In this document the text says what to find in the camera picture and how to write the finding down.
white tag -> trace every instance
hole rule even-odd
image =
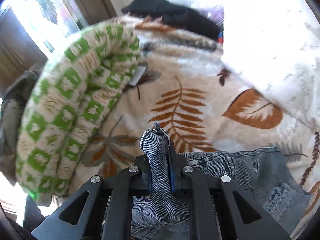
[[[146,66],[138,66],[129,85],[135,87],[146,70]]]

white fabric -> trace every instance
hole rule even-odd
[[[225,0],[234,73],[309,127],[320,127],[320,28],[304,0]]]

leaf print blanket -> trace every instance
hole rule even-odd
[[[121,25],[83,29],[44,66],[17,143],[17,181],[38,205],[63,196],[82,152],[133,76],[139,40]]]
[[[278,147],[295,180],[314,194],[292,234],[298,236],[320,204],[319,131],[225,68],[220,44],[185,30],[143,29],[141,22],[128,16],[118,19],[139,37],[139,64],[147,70],[136,87],[125,89],[82,154],[67,195],[93,175],[115,175],[132,165],[143,153],[143,131],[160,122],[177,152]]]

silver screw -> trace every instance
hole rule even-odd
[[[193,168],[192,168],[191,166],[184,166],[184,167],[183,167],[183,170],[184,170],[185,172],[192,172],[192,171],[193,171]]]
[[[221,177],[221,180],[222,180],[223,182],[230,182],[230,181],[231,181],[231,178],[230,178],[228,175],[223,175],[223,176]]]
[[[130,167],[129,167],[129,171],[130,171],[130,172],[136,172],[136,171],[138,171],[138,170],[139,170],[139,167],[138,167],[138,166],[134,166],[134,165],[133,165],[133,166],[130,166]]]
[[[91,180],[91,182],[93,182],[93,183],[97,183],[97,182],[99,182],[99,181],[101,180],[101,177],[98,176],[98,175],[94,175],[94,176],[91,177],[90,180]]]

denim jeans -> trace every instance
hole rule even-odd
[[[151,167],[151,194],[134,197],[132,236],[147,240],[189,239],[187,198],[172,195],[166,152],[170,137],[156,123],[146,131],[140,147]],[[308,206],[310,194],[301,189],[276,147],[248,152],[183,153],[188,164],[214,177],[229,175],[290,234]]]

